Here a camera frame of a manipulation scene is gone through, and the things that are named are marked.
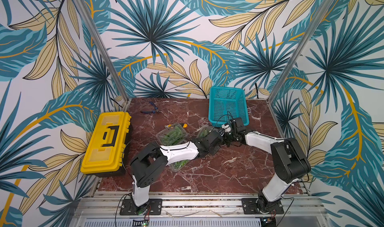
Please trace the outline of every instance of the wallpaper wall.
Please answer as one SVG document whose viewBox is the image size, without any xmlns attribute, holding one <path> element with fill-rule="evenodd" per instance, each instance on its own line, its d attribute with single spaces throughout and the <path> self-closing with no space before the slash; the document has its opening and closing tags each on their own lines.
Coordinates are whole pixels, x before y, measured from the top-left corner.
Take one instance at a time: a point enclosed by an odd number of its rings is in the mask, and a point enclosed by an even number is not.
<svg viewBox="0 0 384 227">
<path fill-rule="evenodd" d="M 304 179 L 334 226 L 384 226 L 384 0 L 331 8 L 273 108 L 312 166 Z M 274 84 L 274 79 L 267 89 Z"/>
<path fill-rule="evenodd" d="M 96 24 L 130 97 L 208 98 L 231 86 L 253 98 L 257 84 L 266 98 L 321 1 L 109 0 Z"/>
<path fill-rule="evenodd" d="M 121 97 L 72 0 L 0 1 L 0 226 L 67 226 L 98 115 Z"/>
</svg>

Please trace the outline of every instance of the teal mesh basket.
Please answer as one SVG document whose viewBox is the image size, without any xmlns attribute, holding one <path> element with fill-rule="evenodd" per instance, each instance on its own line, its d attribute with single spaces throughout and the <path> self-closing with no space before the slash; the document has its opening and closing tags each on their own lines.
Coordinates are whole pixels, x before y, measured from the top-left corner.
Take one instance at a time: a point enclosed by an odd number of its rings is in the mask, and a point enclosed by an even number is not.
<svg viewBox="0 0 384 227">
<path fill-rule="evenodd" d="M 229 122 L 230 116 L 223 116 L 230 112 L 234 118 L 240 117 L 244 125 L 249 124 L 245 92 L 233 87 L 211 87 L 209 94 L 208 119 L 214 127 L 221 127 Z"/>
</svg>

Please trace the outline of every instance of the yellow toolbox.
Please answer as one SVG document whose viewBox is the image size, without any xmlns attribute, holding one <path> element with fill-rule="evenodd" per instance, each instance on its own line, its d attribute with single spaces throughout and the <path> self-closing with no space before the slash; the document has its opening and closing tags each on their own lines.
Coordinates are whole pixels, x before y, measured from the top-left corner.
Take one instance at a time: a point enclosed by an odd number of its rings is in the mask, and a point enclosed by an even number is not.
<svg viewBox="0 0 384 227">
<path fill-rule="evenodd" d="M 98 177 L 125 174 L 123 160 L 129 141 L 130 120 L 127 112 L 100 114 L 81 164 L 81 172 Z"/>
</svg>

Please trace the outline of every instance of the red marble surface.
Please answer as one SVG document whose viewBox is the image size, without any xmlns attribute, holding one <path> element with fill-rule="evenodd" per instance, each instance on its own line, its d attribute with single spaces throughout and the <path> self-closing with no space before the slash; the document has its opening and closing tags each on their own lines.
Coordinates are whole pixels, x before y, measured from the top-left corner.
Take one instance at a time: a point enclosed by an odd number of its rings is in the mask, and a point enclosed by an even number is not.
<svg viewBox="0 0 384 227">
<path fill-rule="evenodd" d="M 154 102 L 161 113 L 142 114 L 140 110 L 150 110 L 148 101 Z M 156 133 L 164 125 L 187 123 L 185 129 L 194 138 L 200 127 L 210 125 L 207 99 L 147 99 L 134 98 L 128 108 L 133 127 L 131 147 L 127 163 L 148 144 L 156 140 Z M 265 100 L 247 100 L 250 124 L 248 129 L 263 134 L 280 137 Z M 215 156 L 190 161 L 180 171 L 172 172 L 166 167 L 159 180 L 151 185 L 154 192 L 220 192 L 257 193 L 274 175 L 272 156 L 255 147 L 231 145 L 223 146 Z M 99 191 L 132 191 L 132 179 L 124 176 L 103 178 Z M 299 189 L 291 186 L 290 194 L 298 194 Z"/>
</svg>

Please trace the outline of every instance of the pliers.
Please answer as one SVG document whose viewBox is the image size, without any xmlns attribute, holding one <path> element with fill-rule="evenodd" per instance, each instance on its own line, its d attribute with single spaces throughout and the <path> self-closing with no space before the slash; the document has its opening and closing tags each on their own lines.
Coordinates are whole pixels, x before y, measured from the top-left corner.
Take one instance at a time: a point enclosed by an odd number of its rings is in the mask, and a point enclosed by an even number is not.
<svg viewBox="0 0 384 227">
<path fill-rule="evenodd" d="M 153 104 L 153 102 L 151 101 L 148 101 L 151 105 L 153 105 L 153 107 L 155 108 L 154 110 L 149 110 L 149 111 L 140 111 L 141 113 L 143 114 L 155 114 L 155 113 L 160 113 L 160 110 L 159 108 L 157 108 L 157 106 L 155 104 Z"/>
</svg>

